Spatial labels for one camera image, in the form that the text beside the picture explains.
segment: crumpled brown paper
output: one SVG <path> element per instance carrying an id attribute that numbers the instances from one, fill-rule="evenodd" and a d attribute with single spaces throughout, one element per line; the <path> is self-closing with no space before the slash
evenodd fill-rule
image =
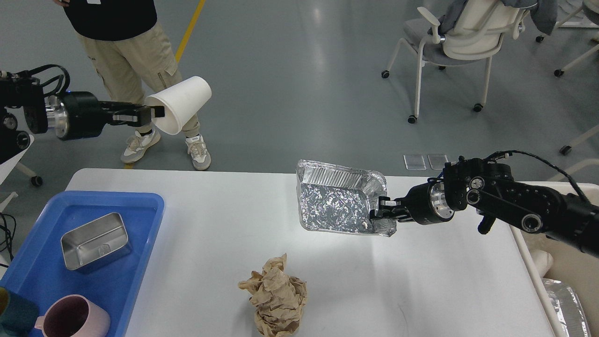
<path id="1" fill-rule="evenodd" d="M 271 258 L 262 273 L 238 284 L 252 294 L 250 303 L 257 310 L 254 316 L 258 331 L 266 337 L 285 337 L 300 326 L 303 307 L 308 301 L 305 282 L 285 274 L 287 254 Z"/>

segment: gray floor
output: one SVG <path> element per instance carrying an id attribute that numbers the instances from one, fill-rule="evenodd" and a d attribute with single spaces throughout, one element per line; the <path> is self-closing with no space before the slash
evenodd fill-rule
<path id="1" fill-rule="evenodd" d="M 60 64 L 71 74 L 71 90 L 108 100 L 62 9 L 50 0 L 30 2 L 2 3 L 0 68 Z M 597 156 L 599 136 L 569 156 L 558 153 L 599 124 L 597 56 L 562 78 L 553 76 L 554 69 L 595 44 L 590 38 L 596 29 L 559 29 L 539 44 L 527 19 L 520 39 L 506 39 L 493 60 L 481 113 L 471 107 L 482 92 L 483 62 L 444 72 L 425 67 L 421 116 L 408 124 L 415 58 L 404 50 L 390 78 L 381 79 L 380 72 L 404 35 L 403 21 L 418 17 L 416 7 L 423 4 L 435 14 L 446 6 L 412 0 L 207 0 L 180 69 L 184 77 L 205 78 L 213 90 L 199 114 L 213 159 L 210 170 L 293 173 L 299 159 L 310 159 L 388 176 L 436 176 L 431 169 L 406 170 L 403 155 L 447 154 L 456 160 L 521 149 L 564 168 Z M 176 49 L 197 2 L 156 0 L 156 6 Z M 119 156 L 131 132 L 106 127 L 97 139 L 70 142 L 52 133 L 36 135 L 22 163 L 37 171 L 44 185 L 32 187 L 14 171 L 0 186 L 0 192 L 20 195 L 6 209 L 19 222 L 15 250 L 48 199 L 63 191 L 77 170 L 123 167 Z M 517 180 L 554 174 L 527 157 L 505 163 Z M 183 136 L 165 136 L 135 169 L 193 170 Z M 588 168 L 574 177 L 599 183 L 598 172 Z"/>

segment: metal box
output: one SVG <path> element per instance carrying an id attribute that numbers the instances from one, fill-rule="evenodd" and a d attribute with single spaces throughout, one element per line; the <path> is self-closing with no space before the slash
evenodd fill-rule
<path id="1" fill-rule="evenodd" d="M 395 220 L 371 221 L 387 181 L 376 171 L 300 160 L 297 165 L 299 221 L 307 230 L 393 235 Z"/>
<path id="2" fill-rule="evenodd" d="M 131 252 L 119 213 L 109 213 L 65 233 L 60 239 L 68 270 L 89 273 Z"/>

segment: white sneaker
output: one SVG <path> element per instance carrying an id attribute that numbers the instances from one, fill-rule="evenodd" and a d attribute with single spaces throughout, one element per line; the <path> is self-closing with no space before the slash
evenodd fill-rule
<path id="1" fill-rule="evenodd" d="M 202 135 L 185 138 L 185 143 L 187 144 L 187 153 L 191 156 L 193 167 L 198 171 L 207 169 L 210 166 L 211 158 Z"/>
<path id="2" fill-rule="evenodd" d="M 141 159 L 146 150 L 160 140 L 160 133 L 152 128 L 152 133 L 142 136 L 137 130 L 135 135 L 127 139 L 127 148 L 120 156 L 120 160 L 125 164 L 134 163 Z"/>

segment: yellow floor line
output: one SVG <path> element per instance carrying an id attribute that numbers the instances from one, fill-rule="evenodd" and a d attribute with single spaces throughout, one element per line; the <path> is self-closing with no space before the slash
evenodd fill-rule
<path id="1" fill-rule="evenodd" d="M 177 53 L 175 54 L 175 59 L 177 60 L 177 62 L 179 62 L 179 60 L 181 60 L 181 55 L 183 55 L 183 51 L 185 50 L 185 47 L 187 47 L 187 42 L 189 41 L 189 37 L 191 36 L 191 33 L 193 32 L 193 28 L 195 27 L 195 24 L 198 21 L 199 14 L 201 13 L 205 2 L 206 2 L 206 0 L 200 0 L 200 2 L 198 3 L 198 6 L 195 8 L 195 12 L 193 12 L 191 21 L 189 22 L 189 25 L 187 26 L 187 30 L 185 31 L 185 34 L 183 35 L 183 39 L 181 40 L 181 43 L 179 44 L 179 48 L 177 48 Z M 125 164 L 124 169 L 130 170 L 132 168 L 133 168 L 133 163 Z"/>

